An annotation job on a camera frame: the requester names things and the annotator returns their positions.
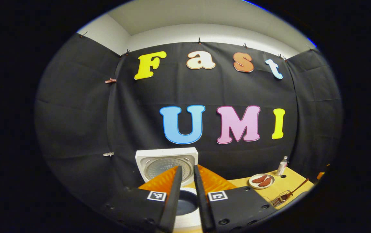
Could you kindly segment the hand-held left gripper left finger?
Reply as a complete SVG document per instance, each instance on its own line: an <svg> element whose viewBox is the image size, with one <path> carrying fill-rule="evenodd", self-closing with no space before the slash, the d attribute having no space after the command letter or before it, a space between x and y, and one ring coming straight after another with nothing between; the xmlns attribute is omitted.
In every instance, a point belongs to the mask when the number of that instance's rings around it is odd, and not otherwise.
<svg viewBox="0 0 371 233"><path fill-rule="evenodd" d="M182 168L176 166L164 174L169 191L125 187L103 205L103 214L116 224L135 233L172 233L176 218Z"/></svg>

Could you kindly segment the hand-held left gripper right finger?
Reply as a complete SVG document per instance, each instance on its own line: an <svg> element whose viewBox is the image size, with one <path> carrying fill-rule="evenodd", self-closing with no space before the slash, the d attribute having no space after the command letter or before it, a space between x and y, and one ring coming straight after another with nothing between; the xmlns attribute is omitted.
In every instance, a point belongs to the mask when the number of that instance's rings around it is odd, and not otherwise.
<svg viewBox="0 0 371 233"><path fill-rule="evenodd" d="M252 187L208 192L209 179L203 177L202 166L194 165L194 183L205 233L247 233L271 218L277 211Z"/></svg>

